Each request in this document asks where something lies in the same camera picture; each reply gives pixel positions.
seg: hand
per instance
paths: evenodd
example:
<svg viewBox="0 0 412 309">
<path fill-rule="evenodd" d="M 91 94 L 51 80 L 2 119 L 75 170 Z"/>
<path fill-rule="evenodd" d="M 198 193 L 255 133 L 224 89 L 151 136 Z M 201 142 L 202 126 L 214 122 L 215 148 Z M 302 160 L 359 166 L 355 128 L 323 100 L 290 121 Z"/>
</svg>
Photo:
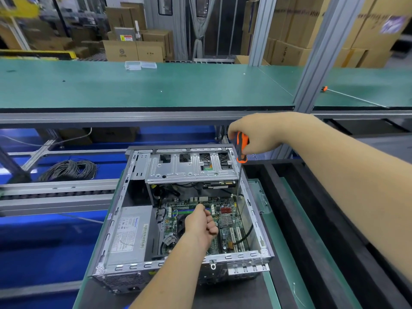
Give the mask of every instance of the hand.
<svg viewBox="0 0 412 309">
<path fill-rule="evenodd" d="M 248 115 L 230 124 L 229 139 L 243 132 L 250 141 L 242 151 L 245 155 L 265 153 L 287 141 L 287 131 L 297 119 L 303 119 L 302 115 L 307 116 L 297 112 Z"/>
<path fill-rule="evenodd" d="M 193 213 L 186 217 L 185 234 L 195 235 L 205 254 L 218 233 L 219 228 L 202 204 L 198 204 Z"/>
</svg>

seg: forearm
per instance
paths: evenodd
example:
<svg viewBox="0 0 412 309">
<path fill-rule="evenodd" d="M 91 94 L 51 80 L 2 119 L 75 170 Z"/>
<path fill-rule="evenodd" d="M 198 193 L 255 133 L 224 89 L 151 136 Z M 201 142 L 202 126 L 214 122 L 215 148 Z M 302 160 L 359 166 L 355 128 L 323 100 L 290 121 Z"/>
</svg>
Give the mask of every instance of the forearm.
<svg viewBox="0 0 412 309">
<path fill-rule="evenodd" d="M 130 309 L 190 309 L 206 252 L 195 235 L 185 233 Z"/>
<path fill-rule="evenodd" d="M 412 165 L 315 117 L 295 120 L 284 141 L 358 229 L 412 280 Z"/>
</svg>

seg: gray cable bundle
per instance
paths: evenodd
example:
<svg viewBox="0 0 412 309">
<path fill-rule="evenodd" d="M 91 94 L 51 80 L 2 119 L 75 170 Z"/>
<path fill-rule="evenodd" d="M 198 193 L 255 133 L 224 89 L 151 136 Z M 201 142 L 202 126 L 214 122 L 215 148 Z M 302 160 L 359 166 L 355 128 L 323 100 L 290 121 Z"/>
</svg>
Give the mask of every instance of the gray cable bundle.
<svg viewBox="0 0 412 309">
<path fill-rule="evenodd" d="M 89 160 L 72 159 L 61 161 L 47 169 L 39 176 L 39 182 L 54 181 L 59 177 L 69 177 L 71 180 L 91 180 L 97 173 L 97 166 Z"/>
</svg>

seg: motherboard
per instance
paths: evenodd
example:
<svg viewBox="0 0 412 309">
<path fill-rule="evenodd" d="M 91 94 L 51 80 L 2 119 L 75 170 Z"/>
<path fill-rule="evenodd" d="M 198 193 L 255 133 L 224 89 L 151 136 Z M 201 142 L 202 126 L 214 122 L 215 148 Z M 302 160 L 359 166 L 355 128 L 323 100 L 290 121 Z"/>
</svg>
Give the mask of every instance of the motherboard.
<svg viewBox="0 0 412 309">
<path fill-rule="evenodd" d="M 185 219 L 197 204 L 211 213 L 219 234 L 212 240 L 207 254 L 223 254 L 249 250 L 235 197 L 191 197 L 165 204 L 164 238 L 160 254 L 168 255 L 185 232 Z"/>
</svg>

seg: screwdriver on green table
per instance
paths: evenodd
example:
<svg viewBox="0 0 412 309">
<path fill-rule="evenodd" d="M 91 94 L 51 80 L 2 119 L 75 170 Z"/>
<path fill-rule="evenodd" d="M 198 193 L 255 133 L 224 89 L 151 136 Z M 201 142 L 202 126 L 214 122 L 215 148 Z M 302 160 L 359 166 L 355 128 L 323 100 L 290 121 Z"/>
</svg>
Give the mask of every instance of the screwdriver on green table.
<svg viewBox="0 0 412 309">
<path fill-rule="evenodd" d="M 239 169 L 239 181 L 237 182 L 237 192 L 236 192 L 236 202 L 238 202 L 238 197 L 239 197 L 239 188 L 240 188 L 240 178 L 242 175 L 242 166 L 245 162 L 248 161 L 248 156 L 244 155 L 242 153 L 243 149 L 246 147 L 246 145 L 249 144 L 249 137 L 238 131 L 238 133 L 236 134 L 236 138 L 234 139 L 234 148 L 236 150 L 236 160 L 240 163 L 240 169 Z"/>
</svg>

